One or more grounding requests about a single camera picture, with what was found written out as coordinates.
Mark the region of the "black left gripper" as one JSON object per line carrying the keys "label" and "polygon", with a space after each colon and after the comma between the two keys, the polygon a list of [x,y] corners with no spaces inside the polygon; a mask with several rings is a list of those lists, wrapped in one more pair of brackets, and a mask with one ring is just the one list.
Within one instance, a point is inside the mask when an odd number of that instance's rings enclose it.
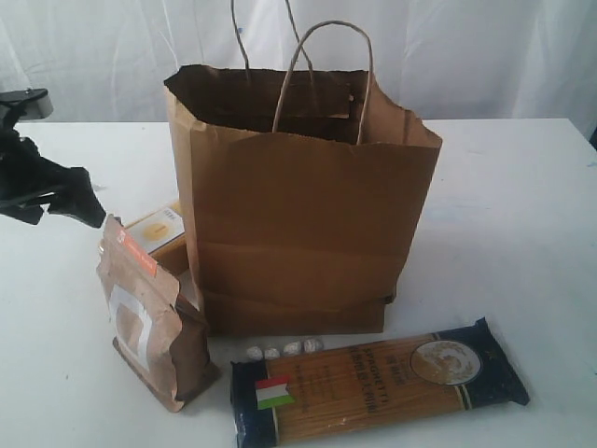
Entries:
{"label": "black left gripper", "polygon": [[1,214],[37,225],[44,214],[73,218],[100,229],[106,212],[83,167],[65,168],[42,157],[34,142],[1,133]]}

